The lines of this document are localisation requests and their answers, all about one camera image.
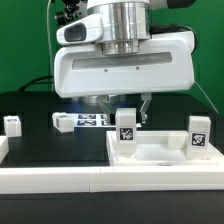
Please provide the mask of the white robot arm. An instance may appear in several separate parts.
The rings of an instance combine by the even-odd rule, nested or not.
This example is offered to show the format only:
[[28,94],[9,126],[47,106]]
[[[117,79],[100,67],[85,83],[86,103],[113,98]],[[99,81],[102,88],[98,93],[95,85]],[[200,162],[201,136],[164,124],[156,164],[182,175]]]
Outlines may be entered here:
[[62,48],[54,60],[54,83],[62,98],[95,96],[110,123],[110,95],[140,93],[144,104],[153,92],[188,90],[194,84],[192,31],[155,27],[151,10],[187,8],[196,0],[88,0],[87,16],[61,27]]

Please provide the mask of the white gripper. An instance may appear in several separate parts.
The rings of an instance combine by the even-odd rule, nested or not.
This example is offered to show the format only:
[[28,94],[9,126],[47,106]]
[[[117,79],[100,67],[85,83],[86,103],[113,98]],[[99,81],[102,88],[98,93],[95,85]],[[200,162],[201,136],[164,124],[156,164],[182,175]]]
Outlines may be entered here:
[[142,93],[142,122],[147,121],[151,92],[188,90],[194,83],[191,31],[156,34],[136,54],[105,56],[98,44],[61,48],[54,62],[54,84],[62,98],[99,96],[97,103],[115,124],[108,95]]

